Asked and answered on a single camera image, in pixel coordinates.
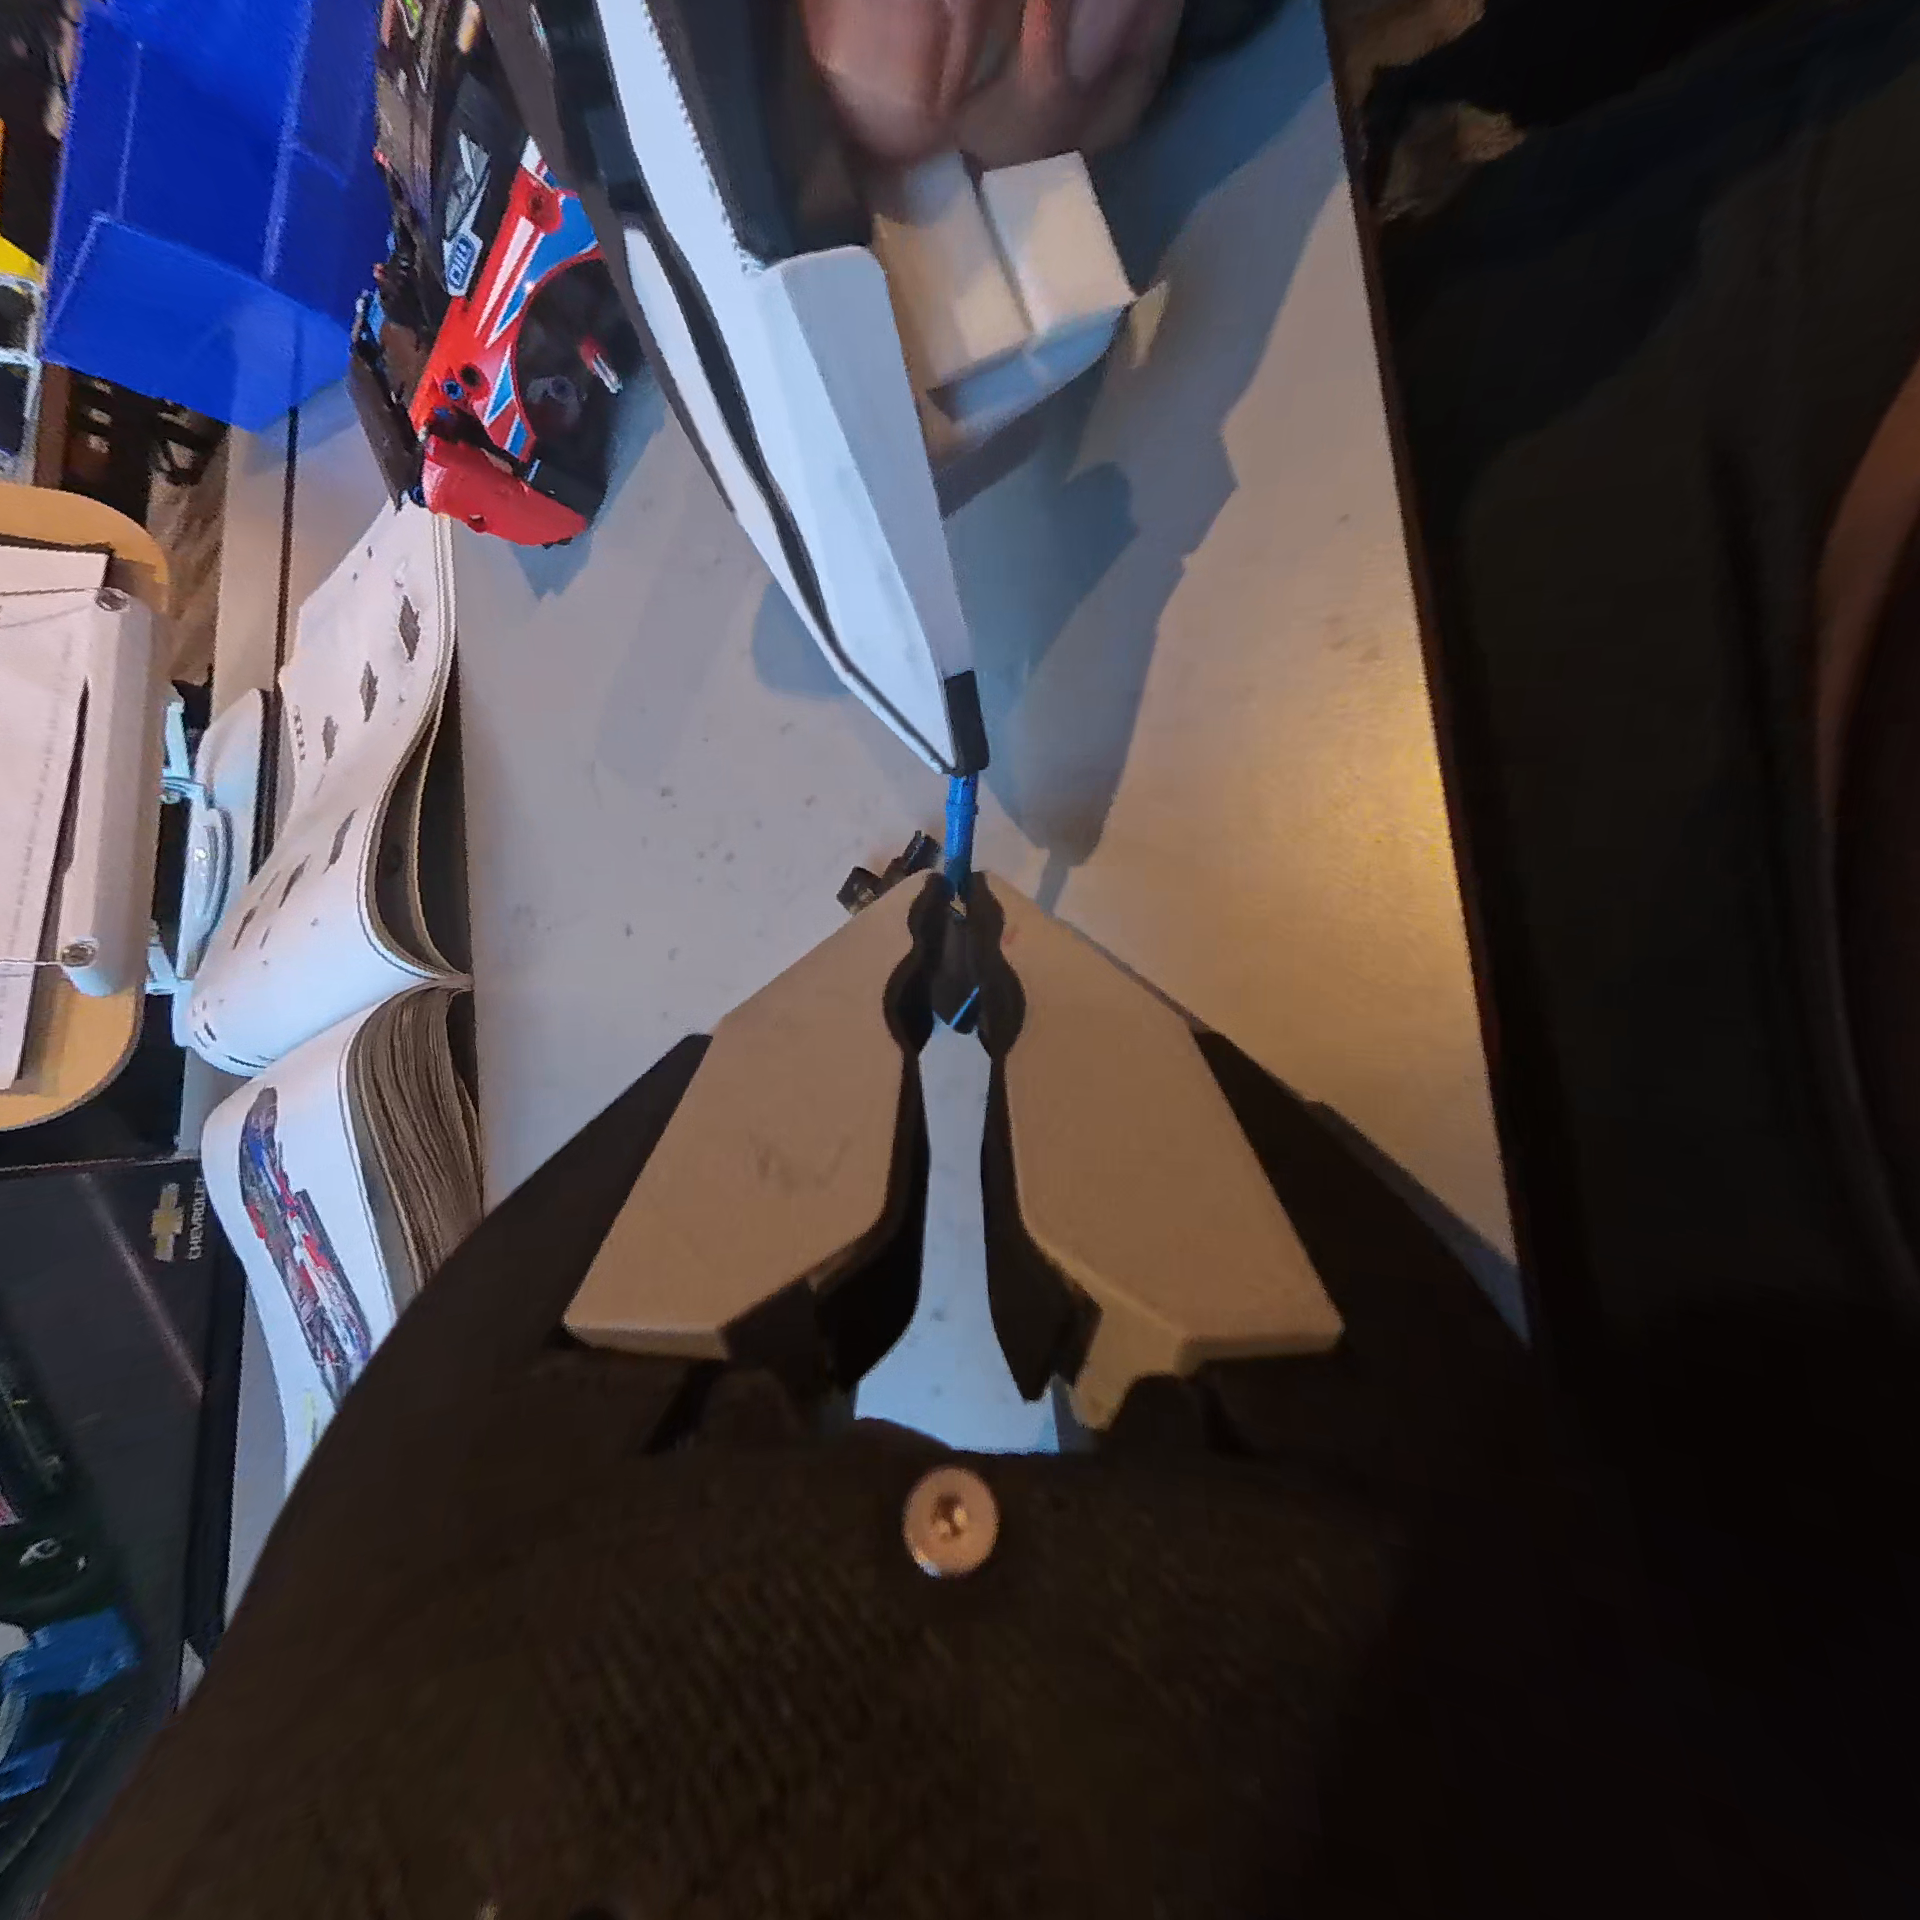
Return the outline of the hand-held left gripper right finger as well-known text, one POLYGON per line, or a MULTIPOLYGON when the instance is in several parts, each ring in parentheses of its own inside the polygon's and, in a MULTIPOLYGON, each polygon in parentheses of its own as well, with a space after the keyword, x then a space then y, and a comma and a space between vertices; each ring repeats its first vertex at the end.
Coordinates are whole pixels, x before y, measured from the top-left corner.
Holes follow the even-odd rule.
POLYGON ((965 933, 993 1321, 1020 1390, 1104 1433, 1143 1382, 1332 1353, 1341 1317, 1193 1021, 1003 881, 973 875, 965 933))

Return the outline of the white plastic device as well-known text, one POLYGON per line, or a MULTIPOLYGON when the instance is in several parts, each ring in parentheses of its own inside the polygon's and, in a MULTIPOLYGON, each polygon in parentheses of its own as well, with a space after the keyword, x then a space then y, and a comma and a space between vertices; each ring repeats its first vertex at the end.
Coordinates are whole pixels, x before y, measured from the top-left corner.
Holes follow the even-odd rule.
POLYGON ((271 812, 275 698, 241 693, 191 733, 176 689, 162 716, 160 867, 148 940, 147 994, 168 1002, 173 1042, 191 1038, 191 997, 212 934, 251 881, 271 812))

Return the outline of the blue plastic bin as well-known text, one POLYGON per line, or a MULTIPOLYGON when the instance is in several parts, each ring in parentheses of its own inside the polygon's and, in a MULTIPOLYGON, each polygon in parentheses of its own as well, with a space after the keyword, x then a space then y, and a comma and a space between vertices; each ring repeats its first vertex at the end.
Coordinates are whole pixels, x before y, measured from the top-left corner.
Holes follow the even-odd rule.
POLYGON ((247 431, 347 366, 388 246, 377 3, 85 5, 42 354, 247 431))

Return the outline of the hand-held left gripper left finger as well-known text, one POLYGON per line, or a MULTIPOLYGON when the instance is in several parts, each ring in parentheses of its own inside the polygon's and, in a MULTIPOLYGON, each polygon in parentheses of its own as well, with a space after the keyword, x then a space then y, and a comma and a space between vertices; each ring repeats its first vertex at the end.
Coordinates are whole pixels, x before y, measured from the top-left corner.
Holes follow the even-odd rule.
POLYGON ((948 885, 903 881, 733 1009, 565 1311, 608 1353, 851 1395, 922 1294, 922 1052, 948 885))

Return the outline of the wooden board with paper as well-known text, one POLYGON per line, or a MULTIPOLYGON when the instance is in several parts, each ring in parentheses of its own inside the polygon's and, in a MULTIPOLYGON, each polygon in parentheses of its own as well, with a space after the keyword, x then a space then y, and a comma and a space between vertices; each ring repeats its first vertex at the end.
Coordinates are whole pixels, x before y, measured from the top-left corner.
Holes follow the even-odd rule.
POLYGON ((148 994, 169 567, 131 516, 5 483, 3 1130, 129 1066, 148 994))

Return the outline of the black cardboard box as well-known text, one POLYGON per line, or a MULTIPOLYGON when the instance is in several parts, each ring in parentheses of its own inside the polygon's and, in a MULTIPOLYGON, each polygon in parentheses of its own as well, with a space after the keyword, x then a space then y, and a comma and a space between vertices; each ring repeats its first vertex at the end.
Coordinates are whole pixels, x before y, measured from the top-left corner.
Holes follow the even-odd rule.
POLYGON ((243 1294, 197 1158, 5 1172, 8 1621, 221 1637, 243 1294))

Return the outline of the black beam assembly blue pins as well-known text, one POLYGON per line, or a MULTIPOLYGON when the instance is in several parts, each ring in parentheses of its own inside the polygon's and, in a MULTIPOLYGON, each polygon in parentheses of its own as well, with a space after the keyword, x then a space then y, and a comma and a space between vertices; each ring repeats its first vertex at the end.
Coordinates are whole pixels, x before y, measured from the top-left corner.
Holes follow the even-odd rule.
POLYGON ((1003 909, 988 877, 914 833, 883 868, 853 867, 834 899, 856 917, 897 890, 903 890, 908 956, 883 993, 890 1027, 914 1052, 936 1027, 977 1033, 1003 933, 1003 909))

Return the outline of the red toy brick car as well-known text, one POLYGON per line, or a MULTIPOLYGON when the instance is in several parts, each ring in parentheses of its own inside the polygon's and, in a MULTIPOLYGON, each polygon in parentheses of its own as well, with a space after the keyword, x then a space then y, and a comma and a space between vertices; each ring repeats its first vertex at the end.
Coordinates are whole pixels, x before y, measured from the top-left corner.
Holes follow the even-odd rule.
POLYGON ((604 506, 641 348, 480 5, 381 5, 375 166, 392 242, 355 309, 347 386, 392 498, 507 543, 572 543, 604 506))

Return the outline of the person's right hand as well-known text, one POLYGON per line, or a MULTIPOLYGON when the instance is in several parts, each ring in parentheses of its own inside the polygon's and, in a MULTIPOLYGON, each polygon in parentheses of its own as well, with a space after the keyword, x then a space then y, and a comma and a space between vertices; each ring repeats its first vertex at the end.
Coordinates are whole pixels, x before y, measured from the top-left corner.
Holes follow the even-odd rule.
POLYGON ((1152 105, 1185 3, 802 3, 812 62, 856 145, 980 166, 1100 154, 1152 105))

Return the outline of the open instruction booklet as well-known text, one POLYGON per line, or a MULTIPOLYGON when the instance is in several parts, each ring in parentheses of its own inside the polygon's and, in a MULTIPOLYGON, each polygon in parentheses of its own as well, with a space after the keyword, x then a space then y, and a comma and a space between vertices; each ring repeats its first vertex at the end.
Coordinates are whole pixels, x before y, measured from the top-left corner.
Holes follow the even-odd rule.
POLYGON ((239 1082, 199 1154, 271 1358, 284 1493, 485 1209, 452 1050, 472 979, 423 891, 456 596, 449 523, 407 502, 305 601, 277 681, 285 812, 184 1009, 192 1053, 239 1082))

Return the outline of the light grey desk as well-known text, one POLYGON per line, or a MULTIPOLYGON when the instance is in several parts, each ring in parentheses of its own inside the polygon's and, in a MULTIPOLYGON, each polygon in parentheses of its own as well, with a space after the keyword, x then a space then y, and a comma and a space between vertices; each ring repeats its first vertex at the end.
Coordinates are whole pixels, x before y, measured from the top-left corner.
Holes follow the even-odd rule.
MULTIPOLYGON (((1527 1325, 1321 5, 1096 181, 1116 349, 948 518, 996 877, 1379 1157, 1527 1325)), ((449 853, 496 1207, 844 922, 944 782, 833 677, 652 386, 593 534, 459 534, 449 853)))

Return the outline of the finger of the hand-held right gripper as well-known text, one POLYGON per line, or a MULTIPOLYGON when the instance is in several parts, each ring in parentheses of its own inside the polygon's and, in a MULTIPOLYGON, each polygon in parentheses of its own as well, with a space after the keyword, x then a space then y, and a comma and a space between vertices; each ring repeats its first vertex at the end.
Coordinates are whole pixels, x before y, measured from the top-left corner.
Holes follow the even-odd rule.
POLYGON ((833 673, 925 763, 980 773, 941 485, 1104 354, 1135 289, 1088 154, 883 161, 828 103, 866 246, 751 261, 697 161, 660 207, 600 210, 679 419, 833 673))

